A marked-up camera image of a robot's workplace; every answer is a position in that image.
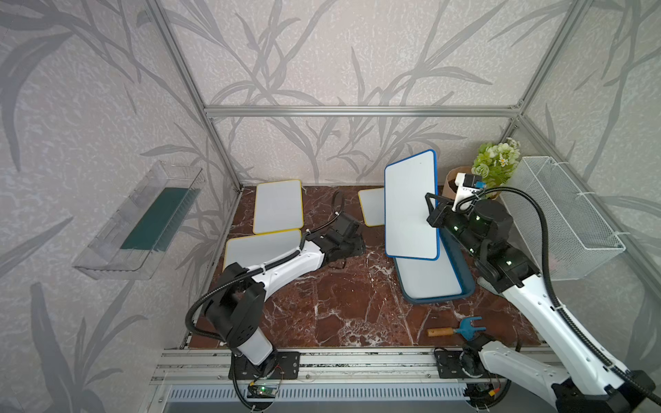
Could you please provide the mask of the dark teal storage tray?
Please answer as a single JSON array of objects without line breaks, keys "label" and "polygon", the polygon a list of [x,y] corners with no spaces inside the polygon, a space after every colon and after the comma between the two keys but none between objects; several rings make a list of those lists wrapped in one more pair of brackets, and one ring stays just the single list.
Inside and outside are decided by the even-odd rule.
[{"label": "dark teal storage tray", "polygon": [[412,299],[409,299],[403,292],[402,287],[401,287],[401,282],[400,287],[402,294],[404,295],[405,299],[415,305],[427,305],[427,304],[435,304],[435,303],[442,303],[442,302],[448,302],[452,300],[458,300],[458,299],[466,299],[467,297],[470,297],[474,291],[475,291],[475,281],[473,280],[473,275],[472,272],[466,263],[466,258],[464,258],[462,252],[461,252],[461,246],[459,243],[452,238],[452,236],[449,234],[449,232],[445,229],[439,231],[439,246],[440,246],[440,251],[442,249],[445,249],[445,251],[448,254],[448,257],[454,267],[454,271],[457,275],[457,278],[459,279],[461,286],[462,286],[462,293],[459,295],[455,296],[449,296],[449,297],[444,297],[440,299],[430,299],[430,300],[423,300],[423,301],[413,301]]}]

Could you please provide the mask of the blue framed whiteboard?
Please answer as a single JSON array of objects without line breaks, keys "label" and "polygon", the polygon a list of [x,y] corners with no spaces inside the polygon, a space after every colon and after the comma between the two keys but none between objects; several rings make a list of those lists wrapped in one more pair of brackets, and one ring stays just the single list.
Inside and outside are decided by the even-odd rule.
[{"label": "blue framed whiteboard", "polygon": [[445,249],[435,261],[396,258],[404,294],[413,301],[440,299],[462,293],[462,286]]},{"label": "blue framed whiteboard", "polygon": [[436,194],[437,154],[433,150],[387,165],[384,170],[385,248],[390,257],[434,261],[438,230],[428,224],[427,194]]}]

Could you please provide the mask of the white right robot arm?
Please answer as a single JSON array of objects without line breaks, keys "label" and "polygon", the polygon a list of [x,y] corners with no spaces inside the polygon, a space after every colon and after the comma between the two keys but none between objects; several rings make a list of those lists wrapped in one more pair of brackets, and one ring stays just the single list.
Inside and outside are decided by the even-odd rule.
[{"label": "white right robot arm", "polygon": [[542,260],[535,265],[509,243],[513,218],[482,189],[457,204],[425,195],[427,222],[449,234],[473,258],[480,277],[542,334],[563,368],[553,371],[492,337],[470,339],[486,371],[517,383],[559,412],[633,412],[645,400],[659,404],[656,385],[642,370],[631,370],[609,353],[571,314],[554,291],[549,263],[549,228],[542,207],[529,194],[508,188],[532,206],[541,226]]}]

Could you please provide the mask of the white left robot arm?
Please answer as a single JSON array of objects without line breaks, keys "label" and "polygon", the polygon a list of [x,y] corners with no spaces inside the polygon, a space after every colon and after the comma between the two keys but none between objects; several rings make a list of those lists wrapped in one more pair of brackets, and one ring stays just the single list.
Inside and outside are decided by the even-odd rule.
[{"label": "white left robot arm", "polygon": [[280,256],[249,267],[230,264],[221,274],[220,284],[187,311],[187,331],[224,342],[252,366],[269,370],[275,365],[277,350],[259,328],[266,301],[303,275],[361,256],[366,249],[362,230],[358,220],[337,213],[330,222],[302,235],[294,249]]}]

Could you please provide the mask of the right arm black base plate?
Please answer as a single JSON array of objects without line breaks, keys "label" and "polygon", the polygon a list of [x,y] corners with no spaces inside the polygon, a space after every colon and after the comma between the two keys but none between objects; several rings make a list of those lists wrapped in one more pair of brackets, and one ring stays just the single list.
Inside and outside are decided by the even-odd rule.
[{"label": "right arm black base plate", "polygon": [[503,379],[502,376],[487,371],[479,356],[472,351],[435,348],[433,357],[440,379]]}]

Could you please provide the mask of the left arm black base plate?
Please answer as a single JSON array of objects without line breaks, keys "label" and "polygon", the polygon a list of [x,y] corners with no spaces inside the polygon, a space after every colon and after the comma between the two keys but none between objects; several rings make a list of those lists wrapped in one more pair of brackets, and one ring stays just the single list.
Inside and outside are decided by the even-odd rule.
[{"label": "left arm black base plate", "polygon": [[245,356],[232,355],[232,367],[228,374],[234,380],[297,380],[301,353],[274,350],[259,365],[252,364]]}]

